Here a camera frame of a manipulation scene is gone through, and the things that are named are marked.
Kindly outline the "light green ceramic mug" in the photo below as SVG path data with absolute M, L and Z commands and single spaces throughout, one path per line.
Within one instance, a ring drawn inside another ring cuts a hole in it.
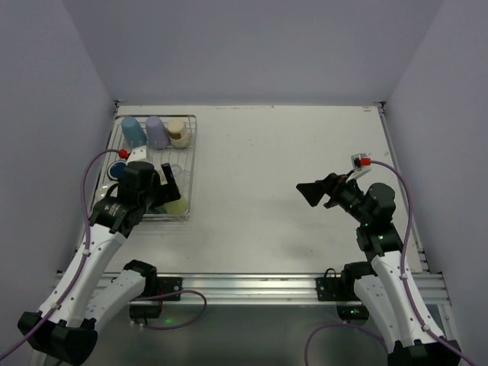
M 162 205 L 163 209 L 167 214 L 170 215 L 181 215 L 188 210 L 188 201 L 184 195 L 182 195 L 176 201 L 170 201 Z

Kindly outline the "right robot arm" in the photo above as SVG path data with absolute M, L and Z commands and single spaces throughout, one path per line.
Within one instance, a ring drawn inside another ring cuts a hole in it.
M 404 245 L 393 225 L 394 190 L 374 183 L 362 191 L 356 180 L 336 173 L 299 183 L 297 190 L 312 207 L 328 195 L 325 208 L 339 206 L 358 221 L 357 243 L 366 259 L 344 266 L 338 288 L 365 305 L 386 346 L 387 363 L 459 364 L 458 343 L 448 341 L 434 321 L 402 258 Z

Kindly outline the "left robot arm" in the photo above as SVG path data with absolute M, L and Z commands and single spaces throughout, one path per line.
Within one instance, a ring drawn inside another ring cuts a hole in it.
M 81 365 L 98 334 L 125 304 L 158 291 L 156 267 L 132 260 L 100 294 L 95 288 L 108 263 L 148 210 L 181 198 L 169 163 L 159 171 L 147 161 L 129 162 L 114 187 L 97 202 L 88 229 L 62 279 L 36 312 L 25 312 L 18 328 L 30 346 L 70 365 Z

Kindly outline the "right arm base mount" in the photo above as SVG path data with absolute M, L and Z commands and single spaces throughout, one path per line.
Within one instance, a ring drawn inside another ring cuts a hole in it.
M 338 317 L 346 323 L 365 322 L 369 312 L 365 305 L 344 284 L 342 276 L 334 268 L 328 268 L 315 278 L 316 297 L 319 302 L 335 304 Z

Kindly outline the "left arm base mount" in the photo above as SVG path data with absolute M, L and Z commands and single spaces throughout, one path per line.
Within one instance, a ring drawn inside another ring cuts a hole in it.
M 149 292 L 138 295 L 130 302 L 129 317 L 135 323 L 148 325 L 150 320 L 158 319 L 162 315 L 162 308 L 165 300 L 142 300 L 146 297 L 156 297 L 166 294 L 173 294 L 182 289 L 183 279 L 181 277 L 158 277 L 156 286 Z M 181 295 L 172 295 L 166 301 L 180 301 Z

